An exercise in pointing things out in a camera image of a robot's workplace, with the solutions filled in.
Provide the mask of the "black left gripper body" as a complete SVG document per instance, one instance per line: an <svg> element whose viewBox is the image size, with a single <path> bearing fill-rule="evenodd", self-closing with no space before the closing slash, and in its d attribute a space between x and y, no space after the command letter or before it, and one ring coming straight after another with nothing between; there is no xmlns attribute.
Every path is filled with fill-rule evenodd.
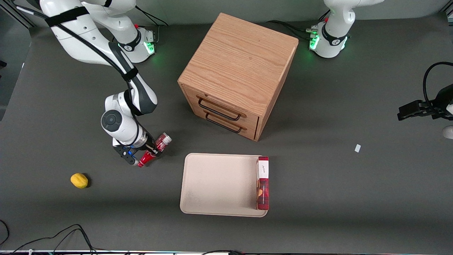
<svg viewBox="0 0 453 255"><path fill-rule="evenodd" d="M452 120L452 113L448 111L448 105L452 104L453 100L453 84L450 84L443 89L441 89L435 99L426 101L431 104L431 107L428 107L427 114L431 116L432 119L443 118L446 120Z"/></svg>

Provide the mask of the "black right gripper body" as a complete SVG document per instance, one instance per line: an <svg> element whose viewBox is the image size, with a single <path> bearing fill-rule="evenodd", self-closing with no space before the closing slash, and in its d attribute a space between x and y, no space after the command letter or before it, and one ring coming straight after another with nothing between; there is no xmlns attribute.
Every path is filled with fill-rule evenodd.
<svg viewBox="0 0 453 255"><path fill-rule="evenodd" d="M153 141L153 147L157 147L157 141ZM114 150L123 158L127 163L131 166L138 166L139 159L135 156L135 154L139 151L150 151L144 150L143 145L140 147L133 147L133 146L126 146L118 142L118 140L113 140L113 148Z"/></svg>

